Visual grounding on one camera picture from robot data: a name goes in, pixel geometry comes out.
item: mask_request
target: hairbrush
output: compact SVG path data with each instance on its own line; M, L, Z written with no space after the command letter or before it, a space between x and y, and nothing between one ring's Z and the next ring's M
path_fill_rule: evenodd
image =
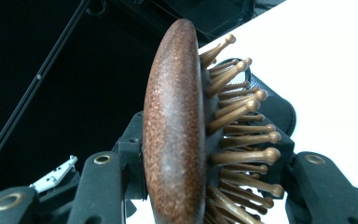
M191 21L176 21L163 37L150 71L143 147L147 190L156 223L261 223L281 198L279 184L260 180L281 156L282 135L257 110L267 93L231 80L252 60L210 65L224 43L201 55Z

